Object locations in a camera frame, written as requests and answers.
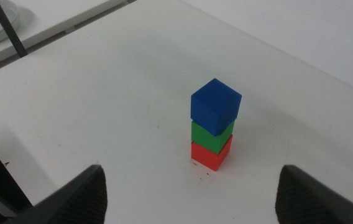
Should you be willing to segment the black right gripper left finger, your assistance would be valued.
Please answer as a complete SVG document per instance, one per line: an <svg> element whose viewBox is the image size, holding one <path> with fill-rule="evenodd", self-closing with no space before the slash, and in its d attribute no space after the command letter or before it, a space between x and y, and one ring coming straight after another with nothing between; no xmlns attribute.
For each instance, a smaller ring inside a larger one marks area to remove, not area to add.
<svg viewBox="0 0 353 224"><path fill-rule="evenodd" d="M107 207L104 170L100 165L91 165L45 200L7 223L102 224Z"/></svg>

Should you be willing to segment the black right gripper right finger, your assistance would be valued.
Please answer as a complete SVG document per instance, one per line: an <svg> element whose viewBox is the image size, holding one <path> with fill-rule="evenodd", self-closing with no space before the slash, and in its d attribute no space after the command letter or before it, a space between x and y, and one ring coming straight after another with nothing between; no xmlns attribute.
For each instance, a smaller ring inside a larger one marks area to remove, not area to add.
<svg viewBox="0 0 353 224"><path fill-rule="evenodd" d="M275 212L279 223L353 224L353 202L294 165L282 167Z"/></svg>

